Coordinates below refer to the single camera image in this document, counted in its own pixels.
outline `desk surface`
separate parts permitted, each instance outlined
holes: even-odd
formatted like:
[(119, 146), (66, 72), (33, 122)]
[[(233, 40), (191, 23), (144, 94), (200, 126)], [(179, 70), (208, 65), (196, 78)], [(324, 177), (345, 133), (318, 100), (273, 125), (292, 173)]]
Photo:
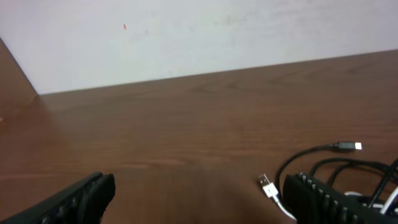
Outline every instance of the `desk surface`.
[[(345, 157), (398, 157), (398, 50), (46, 95), (0, 123), (0, 219), (98, 170), (116, 178), (103, 223), (291, 223), (257, 176), (351, 139)], [(370, 194), (360, 172), (335, 188)]]

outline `wood grain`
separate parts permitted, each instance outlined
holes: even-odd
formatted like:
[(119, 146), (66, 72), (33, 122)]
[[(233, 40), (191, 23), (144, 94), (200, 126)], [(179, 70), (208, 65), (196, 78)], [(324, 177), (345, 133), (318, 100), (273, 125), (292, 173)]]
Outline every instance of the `wood grain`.
[(36, 96), (24, 72), (0, 38), (0, 120), (19, 112)]
[[(364, 151), (287, 172), (397, 158), (397, 61), (398, 50), (41, 96), (0, 124), (0, 218), (99, 170), (116, 178), (103, 223), (291, 223), (257, 176), (341, 140)], [(370, 194), (379, 177), (359, 172), (335, 187)]]

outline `cable bundle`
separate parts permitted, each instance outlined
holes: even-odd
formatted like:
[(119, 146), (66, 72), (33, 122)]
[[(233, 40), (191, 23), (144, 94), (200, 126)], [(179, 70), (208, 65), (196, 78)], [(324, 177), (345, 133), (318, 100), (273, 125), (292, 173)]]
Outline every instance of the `cable bundle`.
[[(276, 204), (281, 208), (281, 210), (290, 218), (295, 220), (295, 217), (285, 209), (284, 199), (280, 192), (280, 176), (283, 170), (295, 159), (302, 157), (306, 154), (318, 152), (318, 151), (334, 151), (334, 152), (354, 152), (356, 150), (361, 150), (362, 145), (360, 142), (337, 142), (333, 144), (327, 144), (323, 146), (313, 147), (302, 152), (299, 152), (293, 155), (290, 159), (284, 162), (279, 170), (276, 173), (275, 178), (275, 185), (272, 182), (269, 182), (266, 175), (262, 175), (259, 177), (260, 184), (262, 185), (263, 191), (267, 194), (269, 198), (273, 198)], [(387, 201), (382, 201), (379, 199), (380, 194), (384, 190), (385, 186), (389, 181), (392, 181), (395, 184), (398, 184), (398, 159), (395, 160), (391, 165), (386, 165), (381, 162), (374, 162), (374, 161), (361, 161), (356, 159), (347, 159), (347, 158), (331, 158), (331, 159), (324, 159), (322, 161), (317, 162), (310, 171), (310, 175), (314, 176), (317, 169), (327, 163), (331, 162), (345, 162), (342, 166), (339, 166), (330, 176), (327, 184), (332, 186), (336, 177), (339, 173), (347, 168), (366, 168), (366, 171), (375, 173), (375, 170), (382, 172), (383, 178), (381, 179), (379, 185), (377, 186), (374, 193), (368, 197), (363, 196), (357, 192), (346, 192), (345, 195), (348, 197), (354, 197), (356, 200), (368, 206), (368, 208), (375, 208), (378, 209), (381, 214), (384, 215), (392, 215), (398, 216), (398, 204), (394, 203), (395, 197), (398, 195), (398, 187), (393, 191)]]

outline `black cable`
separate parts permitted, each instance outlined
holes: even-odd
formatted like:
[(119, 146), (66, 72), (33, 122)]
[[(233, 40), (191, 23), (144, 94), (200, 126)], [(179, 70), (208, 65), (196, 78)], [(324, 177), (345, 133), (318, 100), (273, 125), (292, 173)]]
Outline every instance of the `black cable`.
[(353, 152), (357, 149), (362, 149), (362, 145), (359, 142), (337, 142), (333, 144), (326, 144), (322, 146), (316, 146), (312, 147), (310, 149), (306, 149), (304, 151), (301, 151), (299, 153), (296, 153), (292, 157), (290, 157), (287, 161), (285, 161), (281, 167), (278, 169), (276, 172), (276, 177), (275, 177), (275, 187), (278, 190), (279, 194), (278, 197), (282, 203), (284, 203), (284, 200), (282, 198), (282, 194), (280, 191), (280, 176), (282, 175), (282, 172), (284, 169), (295, 159), (307, 155), (312, 152), (318, 152), (318, 151), (325, 151), (325, 150), (331, 150), (335, 152)]
[[(381, 172), (384, 174), (384, 173), (387, 171), (387, 169), (388, 169), (389, 166), (383, 164), (383, 166), (380, 166), (380, 167), (374, 167), (374, 166), (367, 166), (367, 167), (371, 167), (371, 168), (373, 168), (373, 169), (377, 169), (377, 170), (381, 171)], [(331, 176), (330, 176), (329, 179), (328, 179), (327, 184), (328, 184), (329, 186), (333, 186), (333, 183), (335, 182), (335, 180), (336, 180), (336, 178), (337, 178), (337, 175), (340, 174), (341, 171), (343, 171), (344, 169), (347, 169), (347, 168), (362, 169), (362, 170), (364, 170), (364, 171), (372, 172), (373, 174), (379, 174), (379, 175), (380, 175), (380, 173), (379, 173), (379, 172), (376, 172), (375, 170), (365, 169), (365, 168), (363, 168), (363, 167), (358, 166), (358, 165), (355, 164), (355, 163), (349, 162), (349, 163), (347, 163), (347, 164), (345, 164), (345, 165), (339, 166), (339, 168), (337, 168), (337, 169), (331, 174)], [(398, 184), (398, 177), (391, 177), (390, 180), (393, 181), (395, 184)]]
[(394, 175), (394, 172), (397, 172), (397, 167), (398, 167), (398, 159), (396, 159), (391, 166), (388, 168), (387, 172), (384, 174), (383, 178), (381, 179), (379, 185), (375, 189), (375, 191), (372, 194), (372, 199), (371, 202), (368, 205), (368, 208), (371, 208), (374, 204), (374, 202), (379, 198), (381, 192), (384, 190), (386, 187), (389, 179)]
[[(359, 195), (347, 195), (347, 197), (353, 198), (355, 199), (358, 203), (365, 203), (366, 205), (369, 203), (369, 201), (371, 200), (370, 196), (359, 196)], [(384, 205), (386, 202), (383, 200), (378, 199), (376, 201), (376, 203), (382, 204)]]
[(349, 167), (352, 167), (352, 166), (353, 166), (353, 165), (352, 165), (351, 163), (347, 163), (347, 164), (342, 165), (342, 166), (340, 166), (339, 168), (337, 168), (337, 169), (331, 174), (331, 176), (329, 177), (329, 180), (328, 180), (327, 184), (331, 187), (331, 186), (333, 185), (333, 183), (334, 183), (334, 181), (335, 181), (337, 175), (338, 175), (341, 171), (343, 171), (345, 168), (349, 168)]
[(310, 175), (314, 176), (317, 169), (327, 163), (330, 162), (349, 162), (352, 164), (355, 164), (356, 166), (368, 166), (368, 167), (372, 167), (374, 169), (378, 169), (382, 172), (385, 172), (388, 169), (388, 165), (385, 165), (381, 162), (375, 162), (375, 161), (361, 161), (361, 160), (357, 160), (357, 159), (348, 159), (348, 158), (330, 158), (330, 159), (324, 159), (322, 161), (317, 162), (310, 171)]
[(278, 169), (278, 171), (276, 172), (276, 177), (275, 177), (275, 187), (276, 187), (276, 189), (277, 189), (278, 192), (279, 192), (279, 195), (278, 195), (279, 199), (280, 199), (280, 200), (283, 200), (282, 194), (281, 194), (281, 191), (280, 191), (280, 176), (282, 175), (282, 172), (284, 171), (284, 169), (285, 169), (293, 160), (295, 160), (295, 159), (297, 159), (297, 158), (299, 158), (299, 157), (301, 157), (301, 156), (307, 155), (307, 154), (309, 154), (309, 153), (311, 153), (311, 152), (329, 150), (329, 149), (331, 149), (332, 147), (333, 147), (333, 145), (331, 145), (331, 144), (327, 144), (327, 145), (323, 145), (323, 146), (317, 146), (317, 147), (312, 147), (312, 148), (310, 148), (310, 149), (306, 149), (306, 150), (304, 150), (304, 151), (301, 151), (301, 152), (299, 152), (299, 153), (296, 153), (295, 155), (293, 155), (292, 157), (290, 157), (288, 160), (286, 160), (286, 161), (281, 165), (281, 167)]

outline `metal connector tip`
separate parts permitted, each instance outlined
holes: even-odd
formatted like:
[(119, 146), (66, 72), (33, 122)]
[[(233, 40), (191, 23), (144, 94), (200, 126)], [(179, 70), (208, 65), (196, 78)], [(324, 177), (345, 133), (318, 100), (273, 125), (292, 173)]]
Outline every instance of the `metal connector tip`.
[(260, 182), (261, 186), (266, 186), (271, 183), (265, 174), (261, 174), (259, 176), (259, 182)]
[(356, 142), (356, 143), (355, 143), (355, 149), (357, 149), (357, 150), (362, 150), (362, 143)]

